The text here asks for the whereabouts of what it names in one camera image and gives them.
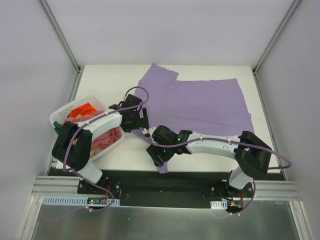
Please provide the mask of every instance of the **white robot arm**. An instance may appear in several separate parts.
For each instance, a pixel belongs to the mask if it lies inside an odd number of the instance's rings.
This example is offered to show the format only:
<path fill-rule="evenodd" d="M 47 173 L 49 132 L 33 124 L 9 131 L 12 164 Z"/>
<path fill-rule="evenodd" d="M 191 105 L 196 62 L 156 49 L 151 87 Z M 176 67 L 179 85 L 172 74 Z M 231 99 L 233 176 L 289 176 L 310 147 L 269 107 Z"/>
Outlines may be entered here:
<path fill-rule="evenodd" d="M 242 190 L 254 178 L 265 178 L 268 172 L 271 153 L 232 144 L 232 141 L 238 142 L 240 139 L 243 143 L 270 149 L 268 145 L 249 131 L 243 131 L 241 136 L 227 137 L 203 135 L 189 130 L 182 130 L 176 134 L 160 125 L 151 137 L 155 143 L 149 146 L 146 151 L 157 167 L 163 166 L 164 162 L 169 161 L 174 154 L 205 153 L 225 156 L 239 163 L 239 166 L 231 171 L 227 180 L 228 187 L 237 190 Z"/>
<path fill-rule="evenodd" d="M 67 165 L 72 171 L 96 184 L 102 172 L 89 161 L 92 141 L 117 127 L 121 127 L 125 132 L 139 128 L 148 129 L 147 110 L 142 108 L 143 117 L 140 117 L 141 109 L 135 107 L 140 103 L 140 98 L 128 94 L 125 101 L 110 106 L 107 111 L 92 119 L 77 124 L 67 121 L 59 131 L 52 156 L 62 162 L 64 167 Z"/>

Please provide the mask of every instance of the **white table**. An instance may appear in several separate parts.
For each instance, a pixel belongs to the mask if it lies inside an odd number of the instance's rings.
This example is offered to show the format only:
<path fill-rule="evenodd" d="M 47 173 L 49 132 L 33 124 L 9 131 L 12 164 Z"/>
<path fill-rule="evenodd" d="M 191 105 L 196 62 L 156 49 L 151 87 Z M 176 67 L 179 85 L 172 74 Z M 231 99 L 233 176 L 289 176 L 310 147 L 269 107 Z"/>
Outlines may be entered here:
<path fill-rule="evenodd" d="M 117 104 L 126 91 L 136 86 L 147 72 L 150 65 L 86 65 L 76 98 L 89 93 L 95 94 L 107 108 Z M 223 80 L 238 79 L 255 134 L 272 147 L 272 141 L 258 95 L 252 70 L 249 66 L 187 66 L 162 65 L 178 72 L 177 80 Z M 101 170 L 156 171 L 151 157 L 146 152 L 149 145 L 133 133 L 125 133 L 125 138 L 114 149 L 93 161 Z M 210 154 L 175 155 L 168 162 L 171 172 L 230 172 L 238 163 L 230 158 Z M 270 167 L 277 167 L 275 156 L 272 156 Z"/>

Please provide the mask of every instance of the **white enclosure wall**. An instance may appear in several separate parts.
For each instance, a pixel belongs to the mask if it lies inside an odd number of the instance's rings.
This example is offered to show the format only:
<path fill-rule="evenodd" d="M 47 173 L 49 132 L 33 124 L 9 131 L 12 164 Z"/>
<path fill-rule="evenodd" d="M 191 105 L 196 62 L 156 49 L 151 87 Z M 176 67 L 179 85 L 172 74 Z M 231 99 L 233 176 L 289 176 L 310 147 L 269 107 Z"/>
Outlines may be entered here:
<path fill-rule="evenodd" d="M 305 0 L 258 72 L 278 149 L 293 160 L 315 239 L 320 236 L 320 1 Z"/>
<path fill-rule="evenodd" d="M 254 67 L 292 0 L 48 0 L 85 64 Z"/>
<path fill-rule="evenodd" d="M 0 239 L 16 239 L 75 71 L 36 0 L 0 3 Z"/>

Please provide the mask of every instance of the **laundry basket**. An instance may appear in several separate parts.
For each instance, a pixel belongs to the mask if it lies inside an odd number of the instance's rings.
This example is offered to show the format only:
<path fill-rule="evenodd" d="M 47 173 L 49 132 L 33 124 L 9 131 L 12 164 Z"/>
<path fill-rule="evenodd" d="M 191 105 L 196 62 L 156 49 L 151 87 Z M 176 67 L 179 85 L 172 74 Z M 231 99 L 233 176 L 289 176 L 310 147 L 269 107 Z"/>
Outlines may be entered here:
<path fill-rule="evenodd" d="M 86 103 L 90 103 L 91 106 L 94 107 L 97 111 L 105 111 L 106 110 L 104 108 L 104 106 L 100 103 L 100 101 L 93 94 L 89 94 L 89 95 L 86 95 L 86 96 L 81 97 L 79 99 L 73 100 L 73 101 L 69 102 L 68 104 L 60 107 L 57 111 L 53 112 L 49 118 L 52 127 L 54 127 L 55 121 L 57 121 L 59 124 L 62 124 L 66 120 L 66 118 L 68 117 L 68 115 L 70 114 L 70 112 L 73 109 L 76 109 Z M 118 141 L 115 141 L 112 145 L 110 145 L 106 149 L 102 150 L 97 155 L 91 157 L 89 160 L 90 161 L 96 160 L 97 158 L 99 158 L 100 156 L 102 156 L 106 152 L 110 151 L 115 146 L 117 146 L 125 137 L 125 132 L 123 131 L 123 129 L 120 126 L 119 126 L 119 131 L 121 132 L 121 138 Z M 62 169 L 62 167 L 63 167 L 63 164 L 60 161 L 58 161 L 56 168 Z"/>

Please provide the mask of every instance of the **purple cable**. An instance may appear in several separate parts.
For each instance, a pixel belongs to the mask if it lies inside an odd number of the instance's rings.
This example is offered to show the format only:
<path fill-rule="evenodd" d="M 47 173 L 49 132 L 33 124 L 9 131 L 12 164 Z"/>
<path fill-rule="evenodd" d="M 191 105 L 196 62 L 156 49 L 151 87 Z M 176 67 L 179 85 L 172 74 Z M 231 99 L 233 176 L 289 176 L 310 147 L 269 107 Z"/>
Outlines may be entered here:
<path fill-rule="evenodd" d="M 100 209 L 92 209 L 92 208 L 91 208 L 91 210 L 92 210 L 93 212 L 96 212 L 96 213 L 97 213 L 97 212 L 101 212 L 101 211 L 103 211 L 104 209 L 107 209 L 108 207 L 110 207 L 110 206 L 115 202 L 115 196 L 112 194 L 111 191 L 109 191 L 108 189 L 106 189 L 106 188 L 104 188 L 104 187 L 102 187 L 102 186 L 99 186 L 99 185 L 93 183 L 92 181 L 84 178 L 84 177 L 81 176 L 78 172 L 76 172 L 76 171 L 73 171 L 73 172 L 74 172 L 75 175 L 77 175 L 77 176 L 80 177 L 81 179 L 85 180 L 88 184 L 91 184 L 92 186 L 94 186 L 94 187 L 96 187 L 96 188 L 98 188 L 98 189 L 101 189 L 101 190 L 107 192 L 108 194 L 110 194 L 110 196 L 111 196 L 111 198 L 112 198 L 112 201 L 111 201 L 108 205 L 104 206 L 103 208 L 100 208 Z"/>
<path fill-rule="evenodd" d="M 254 180 L 252 181 L 251 185 L 253 187 L 253 194 L 252 194 L 252 197 L 251 197 L 250 201 L 248 202 L 248 204 L 241 211 L 232 213 L 231 216 L 232 215 L 238 215 L 240 213 L 242 214 L 252 204 L 252 202 L 254 201 L 254 198 L 256 196 L 256 183 L 255 183 Z"/>
<path fill-rule="evenodd" d="M 121 112 L 121 111 L 124 111 L 124 110 L 139 108 L 139 107 L 141 107 L 142 105 L 144 105 L 146 102 L 148 102 L 148 100 L 149 100 L 149 92 L 148 92 L 144 87 L 142 87 L 142 86 L 134 86 L 134 87 L 130 88 L 128 91 L 126 91 L 126 93 L 125 93 L 124 96 L 126 97 L 127 94 L 128 94 L 132 89 L 142 89 L 142 90 L 146 93 L 146 100 L 143 101 L 142 103 L 138 104 L 138 105 L 135 105 L 135 106 L 128 106 L 128 107 L 125 107 L 125 108 L 120 108 L 120 109 L 118 109 L 118 110 L 110 111 L 110 112 L 108 112 L 108 115 L 114 114 L 114 113 L 117 113 L 117 112 Z"/>
<path fill-rule="evenodd" d="M 144 137 L 144 138 L 149 144 L 154 145 L 156 147 L 160 147 L 160 148 L 176 148 L 176 147 L 184 146 L 186 144 L 190 144 L 190 143 L 198 142 L 198 141 L 204 141 L 204 140 L 229 143 L 229 141 L 226 140 L 226 139 L 221 139 L 221 138 L 216 138 L 216 137 L 203 137 L 202 140 L 200 138 L 195 138 L 195 139 L 192 139 L 192 140 L 189 140 L 189 141 L 185 141 L 185 142 L 182 142 L 182 143 L 178 143 L 178 144 L 162 145 L 162 144 L 154 143 L 148 137 Z M 292 162 L 286 156 L 283 156 L 282 154 L 280 154 L 280 153 L 278 153 L 276 151 L 273 151 L 273 150 L 271 150 L 269 148 L 266 148 L 266 147 L 263 147 L 263 146 L 257 146 L 257 145 L 253 145 L 253 144 L 249 144 L 249 143 L 239 142 L 239 141 L 233 141 L 233 140 L 231 140 L 230 143 L 231 144 L 241 145 L 241 146 L 248 147 L 248 148 L 254 148 L 254 149 L 263 150 L 265 152 L 268 152 L 268 153 L 276 155 L 277 157 L 281 158 L 282 160 L 284 160 L 288 164 L 287 166 L 269 167 L 268 170 L 288 169 L 288 168 L 290 168 L 292 166 Z"/>
<path fill-rule="evenodd" d="M 68 145 L 68 147 L 67 147 L 67 149 L 66 149 L 66 152 L 65 152 L 65 155 L 64 155 L 64 159 L 63 159 L 63 167 L 62 167 L 62 169 L 63 169 L 64 172 L 68 172 L 68 170 L 66 169 L 66 166 L 67 166 L 67 159 L 68 159 L 68 156 L 69 156 L 69 152 L 70 152 L 71 146 L 72 146 L 74 140 L 76 139 L 78 133 L 79 133 L 84 127 L 86 127 L 87 125 L 88 125 L 88 124 L 85 123 L 85 124 L 83 124 L 82 126 L 80 126 L 80 127 L 75 131 L 75 133 L 73 134 L 73 136 L 72 136 L 72 138 L 71 138 L 71 140 L 70 140 L 70 142 L 69 142 L 69 145 Z"/>
<path fill-rule="evenodd" d="M 100 115 L 100 116 L 97 116 L 96 118 L 91 119 L 91 120 L 89 121 L 89 124 L 92 124 L 93 122 L 95 122 L 95 121 L 97 121 L 97 120 L 99 120 L 99 119 L 102 119 L 102 118 L 104 118 L 105 116 L 107 116 L 106 113 L 104 113 L 104 114 L 102 114 L 102 115 Z"/>
<path fill-rule="evenodd" d="M 244 142 L 238 142 L 238 141 L 230 141 L 232 144 L 238 144 L 238 145 L 241 145 L 241 146 L 244 146 L 244 147 L 248 147 L 248 148 L 255 148 L 255 149 L 259 149 L 259 150 L 263 150 L 265 152 L 268 152 L 268 153 L 271 153 L 271 154 L 274 154 L 276 155 L 277 157 L 281 158 L 282 160 L 284 160 L 288 165 L 287 166 L 274 166 L 274 167 L 269 167 L 268 170 L 278 170 L 278 169 L 288 169 L 290 167 L 292 167 L 292 162 L 290 161 L 289 158 L 287 158 L 286 156 L 276 152 L 276 151 L 273 151 L 269 148 L 266 148 L 266 147 L 263 147 L 263 146 L 257 146 L 257 145 L 253 145 L 253 144 L 249 144 L 249 143 L 244 143 Z"/>

